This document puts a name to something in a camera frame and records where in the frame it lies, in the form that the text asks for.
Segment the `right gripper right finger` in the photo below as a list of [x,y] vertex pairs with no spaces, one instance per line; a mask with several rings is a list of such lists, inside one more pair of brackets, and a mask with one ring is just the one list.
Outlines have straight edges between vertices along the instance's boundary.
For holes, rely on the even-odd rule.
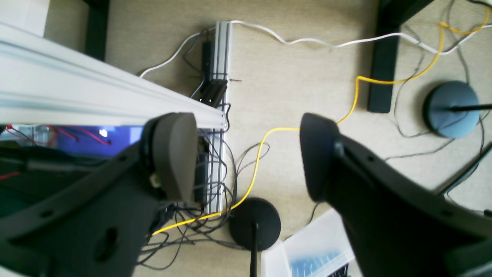
[[365,277],[490,277],[491,218],[401,175],[337,124],[305,113],[306,189],[341,216]]

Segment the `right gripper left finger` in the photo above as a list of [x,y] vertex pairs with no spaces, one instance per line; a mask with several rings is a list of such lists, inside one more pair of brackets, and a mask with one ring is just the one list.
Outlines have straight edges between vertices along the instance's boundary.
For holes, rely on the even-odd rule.
[[28,277],[130,277],[160,205],[193,200],[192,113],[149,120],[103,164],[1,148],[1,267]]

